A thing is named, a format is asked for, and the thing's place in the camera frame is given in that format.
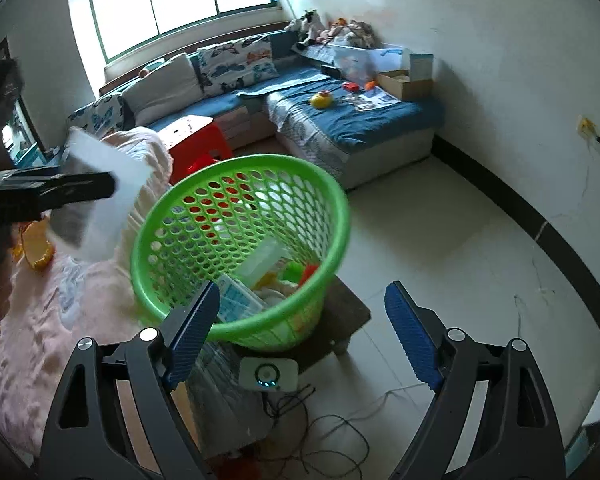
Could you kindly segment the butterfly print cushion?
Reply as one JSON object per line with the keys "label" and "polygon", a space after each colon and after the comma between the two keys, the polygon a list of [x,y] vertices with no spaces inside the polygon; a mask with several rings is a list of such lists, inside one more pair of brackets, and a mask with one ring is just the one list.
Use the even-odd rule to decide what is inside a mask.
{"label": "butterfly print cushion", "polygon": [[264,35],[201,48],[197,58],[206,96],[242,90],[278,76],[271,39]]}

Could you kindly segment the blue sofa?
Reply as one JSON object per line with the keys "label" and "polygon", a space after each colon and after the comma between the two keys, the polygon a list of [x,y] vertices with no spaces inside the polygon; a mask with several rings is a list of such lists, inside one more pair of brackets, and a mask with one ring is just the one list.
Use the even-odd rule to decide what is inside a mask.
{"label": "blue sofa", "polygon": [[[403,102],[381,88],[349,92],[341,79],[322,73],[300,56],[293,32],[260,35],[271,39],[276,78],[219,96],[204,94],[201,101],[148,126],[135,125],[125,103],[121,130],[160,131],[186,115],[212,117],[232,148],[276,136],[290,154],[326,170],[346,190],[429,156],[434,133],[444,123],[440,101],[430,96]],[[145,66],[118,92],[169,60]],[[316,110],[309,99],[321,90],[332,92],[334,102]]]}

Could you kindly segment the red plastic stool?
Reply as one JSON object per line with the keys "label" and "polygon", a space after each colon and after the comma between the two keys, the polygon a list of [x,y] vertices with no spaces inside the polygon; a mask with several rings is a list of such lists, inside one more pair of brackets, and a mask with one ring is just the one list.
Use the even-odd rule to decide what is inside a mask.
{"label": "red plastic stool", "polygon": [[170,183],[234,156],[212,117],[186,115],[158,132],[172,158]]}

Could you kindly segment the butterfly cushion at left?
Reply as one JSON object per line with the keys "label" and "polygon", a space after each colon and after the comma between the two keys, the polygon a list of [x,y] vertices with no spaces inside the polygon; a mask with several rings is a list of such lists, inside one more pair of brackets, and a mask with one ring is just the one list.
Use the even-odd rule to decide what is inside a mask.
{"label": "butterfly cushion at left", "polygon": [[124,106],[120,92],[110,93],[75,110],[67,118],[67,126],[79,128],[96,139],[102,139],[123,128]]}

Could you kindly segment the yellow green juice carton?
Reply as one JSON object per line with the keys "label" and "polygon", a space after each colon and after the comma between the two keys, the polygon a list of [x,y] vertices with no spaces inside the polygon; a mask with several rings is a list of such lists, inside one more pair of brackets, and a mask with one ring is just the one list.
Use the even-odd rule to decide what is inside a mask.
{"label": "yellow green juice carton", "polygon": [[148,162],[73,127],[60,163],[67,203],[50,211],[50,237],[76,260],[110,259],[140,190],[151,175]]}

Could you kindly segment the cardboard box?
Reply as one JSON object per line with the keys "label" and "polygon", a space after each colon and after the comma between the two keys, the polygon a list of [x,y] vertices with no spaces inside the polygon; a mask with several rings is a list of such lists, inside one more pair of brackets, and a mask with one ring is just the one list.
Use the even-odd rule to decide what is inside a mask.
{"label": "cardboard box", "polygon": [[376,80],[382,90],[403,102],[427,99],[434,88],[432,79],[413,80],[408,70],[380,72]]}

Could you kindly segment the white cushion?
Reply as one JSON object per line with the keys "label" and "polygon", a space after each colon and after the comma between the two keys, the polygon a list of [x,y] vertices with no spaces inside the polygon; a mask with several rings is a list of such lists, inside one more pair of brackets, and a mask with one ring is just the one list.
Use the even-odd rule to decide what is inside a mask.
{"label": "white cushion", "polygon": [[201,101],[201,89],[190,58],[179,54],[122,92],[135,125],[148,126],[156,120]]}

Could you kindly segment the white router device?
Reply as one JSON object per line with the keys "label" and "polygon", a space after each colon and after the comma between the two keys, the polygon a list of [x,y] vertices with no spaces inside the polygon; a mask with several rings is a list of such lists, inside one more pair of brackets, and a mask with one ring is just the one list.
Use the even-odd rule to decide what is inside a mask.
{"label": "white router device", "polygon": [[249,391],[294,392],[299,367],[291,359],[243,358],[239,363],[238,385]]}

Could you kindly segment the pink blanket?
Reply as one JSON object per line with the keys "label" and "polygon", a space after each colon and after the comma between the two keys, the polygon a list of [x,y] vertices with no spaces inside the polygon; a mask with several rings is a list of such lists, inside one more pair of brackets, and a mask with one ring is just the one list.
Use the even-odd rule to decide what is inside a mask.
{"label": "pink blanket", "polygon": [[100,344],[128,340],[143,319],[131,283],[131,252],[140,227],[169,187],[172,158],[158,134],[137,127],[105,143],[148,165],[111,259],[87,263],[56,252],[42,271],[19,261],[0,337],[0,430],[17,451],[38,455],[50,404],[82,337]]}

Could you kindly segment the clear plastic storage bin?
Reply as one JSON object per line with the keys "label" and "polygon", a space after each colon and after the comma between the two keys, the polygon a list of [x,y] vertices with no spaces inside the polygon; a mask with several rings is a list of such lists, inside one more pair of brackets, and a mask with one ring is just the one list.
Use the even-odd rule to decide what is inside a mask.
{"label": "clear plastic storage bin", "polygon": [[382,44],[380,48],[362,49],[348,46],[332,46],[335,66],[348,81],[364,86],[375,80],[378,73],[400,70],[404,47]]}

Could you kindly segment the grey white milk carton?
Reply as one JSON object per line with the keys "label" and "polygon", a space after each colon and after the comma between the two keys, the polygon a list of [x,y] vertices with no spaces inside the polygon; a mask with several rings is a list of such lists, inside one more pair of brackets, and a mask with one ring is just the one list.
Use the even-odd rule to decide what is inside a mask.
{"label": "grey white milk carton", "polygon": [[216,280],[220,291],[219,319],[230,323],[264,312],[268,305],[242,282],[222,273]]}

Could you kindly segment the dark wooden low stool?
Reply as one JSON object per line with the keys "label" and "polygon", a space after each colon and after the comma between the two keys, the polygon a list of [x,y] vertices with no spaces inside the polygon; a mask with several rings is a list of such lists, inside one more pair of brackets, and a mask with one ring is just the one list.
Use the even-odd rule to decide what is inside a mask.
{"label": "dark wooden low stool", "polygon": [[351,337],[371,318],[370,308],[336,276],[327,289],[320,322],[300,344],[277,352],[250,350],[233,344],[233,350],[240,358],[294,360],[302,374],[332,353],[345,354]]}

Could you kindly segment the green plastic mesh basket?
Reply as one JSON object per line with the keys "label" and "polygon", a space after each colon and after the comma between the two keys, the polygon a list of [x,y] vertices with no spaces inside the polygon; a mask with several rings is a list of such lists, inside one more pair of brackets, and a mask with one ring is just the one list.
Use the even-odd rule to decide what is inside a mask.
{"label": "green plastic mesh basket", "polygon": [[314,331],[350,233],[340,184],[306,160],[235,157],[172,186],[152,206],[134,240],[131,282],[144,322],[158,322],[193,299],[205,281],[233,274],[269,237],[314,273],[298,292],[236,321],[212,325],[208,338],[277,352]]}

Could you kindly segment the plush toys pile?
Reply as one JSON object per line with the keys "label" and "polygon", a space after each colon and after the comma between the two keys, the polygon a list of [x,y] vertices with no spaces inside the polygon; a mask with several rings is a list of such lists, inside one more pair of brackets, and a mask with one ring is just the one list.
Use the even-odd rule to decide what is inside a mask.
{"label": "plush toys pile", "polygon": [[306,50],[311,46],[340,46],[373,49],[378,45],[377,38],[369,24],[345,18],[337,18],[325,25],[317,10],[304,12],[300,18],[293,18],[285,27],[285,32],[298,35],[297,48]]}

